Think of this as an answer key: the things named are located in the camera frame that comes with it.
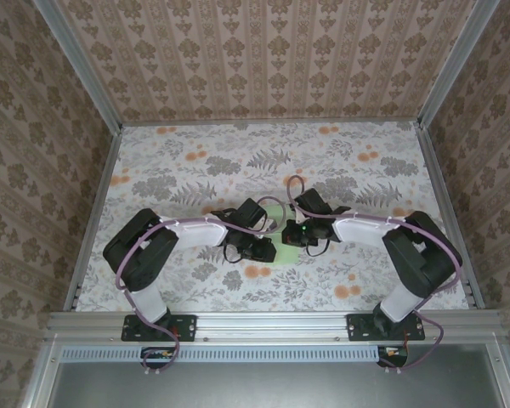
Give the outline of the thin aluminium rail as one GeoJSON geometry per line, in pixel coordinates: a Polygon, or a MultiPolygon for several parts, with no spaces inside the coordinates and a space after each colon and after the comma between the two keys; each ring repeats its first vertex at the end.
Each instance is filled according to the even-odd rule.
{"type": "Polygon", "coordinates": [[[317,118],[247,118],[247,119],[215,119],[215,120],[183,120],[160,122],[123,122],[122,128],[157,127],[157,126],[202,126],[202,125],[251,125],[251,124],[287,124],[287,123],[350,123],[350,122],[414,122],[412,117],[317,117],[317,118]]]}

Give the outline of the floral table cover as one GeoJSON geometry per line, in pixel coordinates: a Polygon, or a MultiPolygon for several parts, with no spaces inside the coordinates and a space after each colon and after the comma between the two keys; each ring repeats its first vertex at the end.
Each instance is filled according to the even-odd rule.
{"type": "MultiPolygon", "coordinates": [[[[403,217],[440,211],[413,122],[127,127],[77,308],[124,311],[103,256],[139,210],[194,218],[314,188],[333,207],[403,217]]],[[[321,243],[295,264],[226,262],[223,248],[174,251],[157,280],[174,312],[370,310],[399,283],[382,247],[321,243]]]]}

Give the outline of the wide aluminium frame rail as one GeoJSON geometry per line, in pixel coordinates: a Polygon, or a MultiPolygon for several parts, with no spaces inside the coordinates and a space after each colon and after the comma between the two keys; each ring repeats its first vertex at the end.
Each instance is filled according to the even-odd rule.
{"type": "MultiPolygon", "coordinates": [[[[347,311],[197,312],[195,343],[347,343],[347,311]]],[[[59,312],[48,320],[43,341],[63,344],[118,344],[126,312],[59,312]]],[[[491,343],[506,334],[495,310],[423,310],[444,328],[443,344],[491,343]]]]}

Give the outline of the green cloth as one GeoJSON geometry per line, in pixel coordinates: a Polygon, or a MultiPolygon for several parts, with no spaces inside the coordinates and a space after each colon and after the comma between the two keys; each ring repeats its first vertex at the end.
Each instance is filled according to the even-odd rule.
{"type": "MultiPolygon", "coordinates": [[[[263,200],[262,207],[268,214],[268,217],[270,219],[273,219],[276,224],[278,224],[282,220],[283,212],[281,205],[276,203],[272,204],[270,200],[263,200]]],[[[275,233],[268,235],[276,249],[275,260],[273,262],[274,266],[295,264],[299,258],[299,253],[301,250],[300,247],[288,246],[282,243],[281,233],[286,227],[286,221],[289,219],[294,219],[294,215],[292,210],[289,207],[286,207],[285,221],[275,233]]]]}

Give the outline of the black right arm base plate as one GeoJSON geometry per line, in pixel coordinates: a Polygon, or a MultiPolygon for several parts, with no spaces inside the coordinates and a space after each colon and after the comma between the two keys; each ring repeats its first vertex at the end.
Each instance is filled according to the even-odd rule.
{"type": "Polygon", "coordinates": [[[386,342],[426,338],[423,323],[414,314],[392,322],[385,314],[347,314],[348,339],[353,342],[386,342]]]}

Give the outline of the grey metal panel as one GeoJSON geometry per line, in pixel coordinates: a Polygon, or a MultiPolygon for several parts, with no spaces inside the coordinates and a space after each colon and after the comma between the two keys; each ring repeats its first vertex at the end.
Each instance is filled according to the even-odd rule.
{"type": "Polygon", "coordinates": [[[504,408],[478,346],[440,346],[396,373],[374,363],[178,363],[59,369],[49,408],[504,408]]]}

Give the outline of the aluminium side rail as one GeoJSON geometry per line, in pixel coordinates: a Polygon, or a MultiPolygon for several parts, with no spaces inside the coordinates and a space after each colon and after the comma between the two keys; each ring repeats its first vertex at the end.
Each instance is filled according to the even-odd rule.
{"type": "Polygon", "coordinates": [[[428,176],[430,177],[433,186],[434,195],[439,206],[445,232],[450,242],[462,256],[463,266],[461,281],[469,307],[471,309],[484,309],[485,302],[473,270],[467,246],[463,240],[462,232],[451,203],[450,195],[447,190],[445,179],[438,162],[438,157],[434,151],[429,132],[419,123],[414,122],[414,124],[416,125],[416,135],[428,170],[428,176]]]}
{"type": "Polygon", "coordinates": [[[101,179],[99,181],[99,187],[96,191],[93,207],[88,219],[88,225],[85,230],[80,251],[78,253],[76,265],[73,269],[71,283],[66,294],[64,306],[62,309],[64,312],[71,312],[77,309],[79,293],[81,291],[84,276],[87,272],[88,263],[91,258],[94,240],[98,231],[99,221],[105,204],[105,198],[111,183],[113,170],[122,142],[122,129],[123,125],[120,124],[118,130],[112,134],[110,150],[106,157],[101,179]]]}

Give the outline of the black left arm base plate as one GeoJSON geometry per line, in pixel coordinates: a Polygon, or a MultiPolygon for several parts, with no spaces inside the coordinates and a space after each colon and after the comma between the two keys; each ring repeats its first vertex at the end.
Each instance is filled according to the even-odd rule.
{"type": "MultiPolygon", "coordinates": [[[[168,314],[156,322],[166,327],[180,342],[193,342],[196,336],[197,316],[194,314],[168,314]]],[[[172,342],[173,340],[162,331],[151,328],[143,323],[136,314],[125,317],[122,327],[123,342],[172,342]]]]}

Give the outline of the aluminium frame post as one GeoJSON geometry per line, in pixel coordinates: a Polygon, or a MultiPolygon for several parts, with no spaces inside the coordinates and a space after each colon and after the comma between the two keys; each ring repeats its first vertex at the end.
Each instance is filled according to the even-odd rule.
{"type": "Polygon", "coordinates": [[[111,135],[117,136],[121,132],[122,120],[56,0],[33,1],[88,92],[111,135]]]}
{"type": "Polygon", "coordinates": [[[473,48],[495,13],[499,2],[500,0],[477,0],[474,4],[471,14],[468,16],[462,31],[451,48],[449,57],[443,64],[417,116],[421,129],[428,129],[435,118],[453,83],[466,64],[469,55],[473,52],[473,48]]]}

